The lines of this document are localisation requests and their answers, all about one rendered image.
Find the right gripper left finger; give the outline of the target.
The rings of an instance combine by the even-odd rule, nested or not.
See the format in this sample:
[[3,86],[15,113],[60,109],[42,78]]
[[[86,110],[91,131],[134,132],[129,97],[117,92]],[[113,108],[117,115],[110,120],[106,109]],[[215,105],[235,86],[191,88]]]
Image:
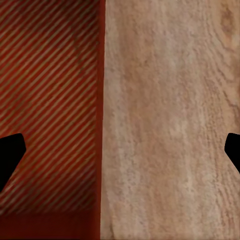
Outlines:
[[27,152],[27,142],[21,131],[0,137],[0,195]]

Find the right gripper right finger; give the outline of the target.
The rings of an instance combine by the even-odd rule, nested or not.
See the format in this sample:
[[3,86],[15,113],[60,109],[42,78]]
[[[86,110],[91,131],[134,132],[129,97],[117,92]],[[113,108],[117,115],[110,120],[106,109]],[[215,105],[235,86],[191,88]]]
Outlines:
[[240,173],[240,135],[229,133],[224,150]]

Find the storage box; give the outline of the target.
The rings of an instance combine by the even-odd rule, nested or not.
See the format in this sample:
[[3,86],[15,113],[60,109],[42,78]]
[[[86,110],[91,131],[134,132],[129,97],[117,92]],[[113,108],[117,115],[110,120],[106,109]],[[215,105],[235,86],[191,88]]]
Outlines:
[[97,0],[91,208],[0,212],[0,240],[100,240],[106,0]]

